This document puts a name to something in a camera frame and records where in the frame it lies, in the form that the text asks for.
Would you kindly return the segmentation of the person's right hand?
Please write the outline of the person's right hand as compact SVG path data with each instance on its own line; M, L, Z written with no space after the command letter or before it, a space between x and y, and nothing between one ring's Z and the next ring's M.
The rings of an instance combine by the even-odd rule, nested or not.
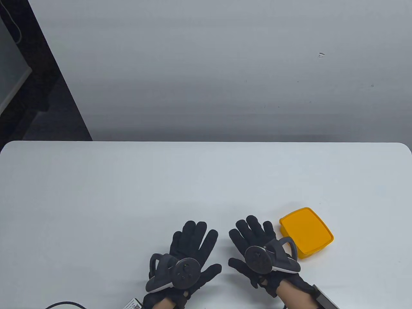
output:
M237 221L236 228L229 231L229 237L243 256L245 256L246 250L251 246L264 247L270 241L277 240L272 223L265 221L261 225L253 215L249 215L245 220ZM315 295L315 288L305 282L299 274L280 271L259 274L250 269L245 262L236 258L230 258L228 265L246 276L255 289L263 287L274 298L278 296L276 290L283 280L286 280L293 287L307 294Z

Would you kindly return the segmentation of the person's left hand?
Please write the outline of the person's left hand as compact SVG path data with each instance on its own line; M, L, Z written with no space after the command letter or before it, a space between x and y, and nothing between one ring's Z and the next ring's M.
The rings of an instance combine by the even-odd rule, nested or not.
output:
M221 264L202 270L217 242L218 232L206 222L187 221L173 235L169 253L153 254L149 263L144 309L184 309L191 296L222 272Z

